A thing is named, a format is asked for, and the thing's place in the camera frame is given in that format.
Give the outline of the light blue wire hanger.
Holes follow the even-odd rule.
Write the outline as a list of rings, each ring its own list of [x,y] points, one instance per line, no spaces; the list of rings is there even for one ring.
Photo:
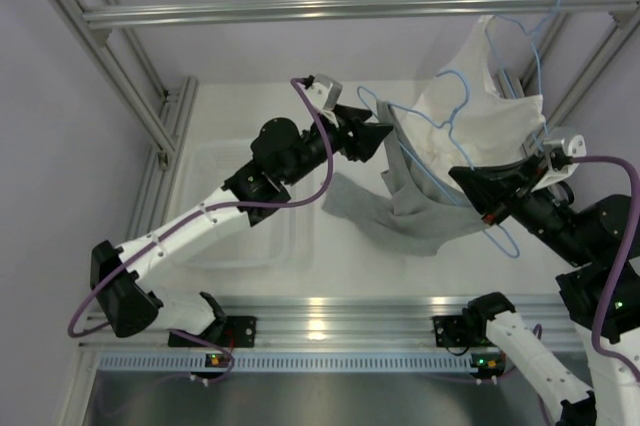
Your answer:
[[[471,81],[456,69],[444,69],[426,81],[418,100],[411,108],[390,102],[388,106],[404,112],[407,116],[417,116],[429,125],[427,133],[407,135],[398,141],[402,152],[439,189],[448,202],[462,207],[466,202],[462,193],[444,180],[444,170],[456,160],[471,168],[479,164],[479,151],[474,147],[465,148],[455,137],[455,121],[474,99],[482,94],[498,97],[494,80],[488,73]]]

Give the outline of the grey tank top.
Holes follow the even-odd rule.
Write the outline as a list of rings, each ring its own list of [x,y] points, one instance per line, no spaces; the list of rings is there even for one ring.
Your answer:
[[[487,225],[464,195],[423,164],[386,101],[377,119],[393,126],[384,140],[388,168],[381,173],[388,198],[334,173],[322,210],[352,222],[371,242],[391,252],[433,256],[448,241],[482,232]]]

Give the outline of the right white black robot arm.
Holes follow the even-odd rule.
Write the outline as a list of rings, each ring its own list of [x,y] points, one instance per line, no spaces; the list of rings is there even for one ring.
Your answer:
[[[576,212],[539,189],[546,173],[581,164],[621,167],[627,195],[610,195]],[[611,156],[572,157],[554,149],[504,166],[456,166],[450,177],[482,220],[512,218],[572,266],[555,281],[582,342],[591,381],[574,376],[529,329],[500,292],[471,300],[460,334],[468,346],[499,348],[524,376],[557,425],[636,425],[639,422],[639,174]]]

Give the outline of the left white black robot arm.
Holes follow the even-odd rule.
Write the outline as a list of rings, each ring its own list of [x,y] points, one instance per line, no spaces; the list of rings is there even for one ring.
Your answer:
[[[250,145],[251,160],[197,206],[143,237],[93,248],[90,287],[116,337],[168,331],[171,347],[224,338],[227,316],[212,294],[170,290],[163,278],[215,242],[290,208],[289,187],[334,154],[368,161],[393,130],[363,109],[339,105],[335,113],[307,130],[287,118],[268,121]]]

